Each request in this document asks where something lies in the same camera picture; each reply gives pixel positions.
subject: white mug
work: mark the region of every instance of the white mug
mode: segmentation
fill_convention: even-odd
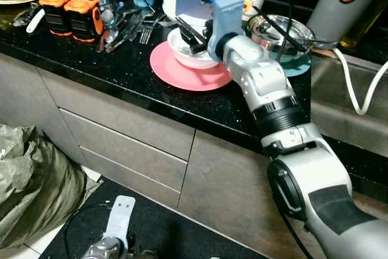
[[[263,6],[264,0],[244,0],[244,11],[242,13],[242,20],[247,21],[252,16],[257,15],[257,11],[253,8],[261,8]]]

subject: orange device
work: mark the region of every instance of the orange device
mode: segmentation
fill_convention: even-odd
[[[50,31],[54,35],[68,36],[72,34],[69,17],[63,6],[69,0],[39,0],[44,9],[45,18]]]
[[[104,29],[98,0],[70,0],[65,4],[70,18],[73,37],[83,42],[93,42]]]

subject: stainless steel bowl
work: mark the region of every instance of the stainless steel bowl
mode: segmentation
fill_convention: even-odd
[[[284,31],[287,29],[289,18],[281,15],[268,15]],[[261,15],[252,17],[247,26],[247,35],[270,52],[270,57],[275,59],[281,49],[284,37],[275,30]],[[315,40],[314,32],[299,21],[292,20],[290,36],[306,48],[305,52],[298,51],[287,41],[284,52],[280,58],[281,63],[296,60],[310,52]]]

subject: white tile floor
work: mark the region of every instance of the white tile floor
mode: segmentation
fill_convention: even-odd
[[[84,166],[82,168],[88,177],[94,181],[97,181],[101,176],[101,174]],[[38,259],[62,227],[63,225],[35,241],[28,241],[26,244],[20,245],[18,248],[0,249],[0,259]]]

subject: pink plate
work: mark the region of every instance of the pink plate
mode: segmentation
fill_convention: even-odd
[[[150,63],[152,70],[160,79],[186,90],[214,90],[232,80],[221,63],[209,69],[193,69],[182,65],[172,55],[172,49],[167,41],[153,49]]]

